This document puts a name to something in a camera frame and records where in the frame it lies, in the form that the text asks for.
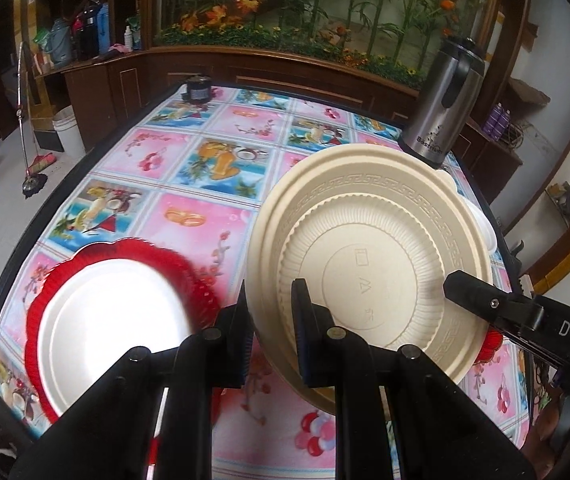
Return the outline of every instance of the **thermos base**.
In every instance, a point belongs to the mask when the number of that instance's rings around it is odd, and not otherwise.
[[[401,147],[401,149],[407,153],[408,155],[414,156],[416,157],[418,160],[423,161],[425,164],[427,164],[428,166],[434,168],[434,170],[437,170],[438,168],[441,167],[441,162],[434,162],[433,160],[429,160],[428,158],[420,155],[419,153],[415,152],[414,150],[412,150],[407,143],[403,140],[402,135],[400,137],[398,137],[398,145]]]

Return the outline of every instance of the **embossed symbol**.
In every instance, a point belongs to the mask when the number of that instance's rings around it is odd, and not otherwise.
[[[354,249],[354,256],[356,256],[356,265],[358,267],[367,267],[369,265],[366,249]]]
[[[371,282],[365,278],[359,278],[358,282],[360,284],[360,293],[365,294],[371,290]]]

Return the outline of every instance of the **table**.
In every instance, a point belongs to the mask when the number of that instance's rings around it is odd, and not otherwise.
[[[400,132],[398,125],[330,104],[255,89],[215,87],[214,99],[201,106],[185,104],[180,92],[166,95],[72,170],[3,272],[0,423],[24,446],[50,425],[23,352],[26,311],[52,266],[91,242],[141,237],[187,256],[222,303],[234,303],[253,222],[278,179],[306,156],[337,144],[399,150]],[[453,155],[444,169],[460,194],[489,211]],[[105,193],[109,200],[96,207],[96,197]],[[185,222],[185,212],[204,222]],[[506,247],[498,238],[492,275],[496,286],[510,290],[500,253]],[[528,428],[522,352],[506,342],[491,362],[472,367],[460,386],[521,446]],[[316,411],[272,373],[255,343],[245,388],[222,397],[213,433],[214,476],[333,478],[334,450],[318,453],[305,447],[301,435],[302,420]]]

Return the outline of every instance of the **green hedge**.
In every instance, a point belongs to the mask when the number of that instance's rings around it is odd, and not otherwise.
[[[300,54],[353,66],[417,90],[420,90],[425,80],[423,73],[407,68],[401,63],[394,64],[388,56],[367,57],[358,51],[343,50],[324,41],[310,40],[306,34],[296,28],[267,29],[260,25],[257,28],[243,25],[212,28],[201,25],[187,32],[174,25],[163,30],[156,41],[163,45],[244,46]]]

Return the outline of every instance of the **purple bottle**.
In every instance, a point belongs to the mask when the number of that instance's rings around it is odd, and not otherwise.
[[[500,139],[502,137],[502,134],[509,127],[510,127],[510,111],[504,110],[503,113],[500,114],[498,122],[496,123],[494,129],[492,130],[491,138],[493,140]]]
[[[492,130],[494,129],[494,126],[498,122],[498,119],[500,119],[501,115],[502,115],[502,105],[498,103],[497,105],[494,106],[494,108],[492,108],[489,117],[487,117],[487,120],[485,121],[485,124],[482,127],[483,133],[491,136]]]

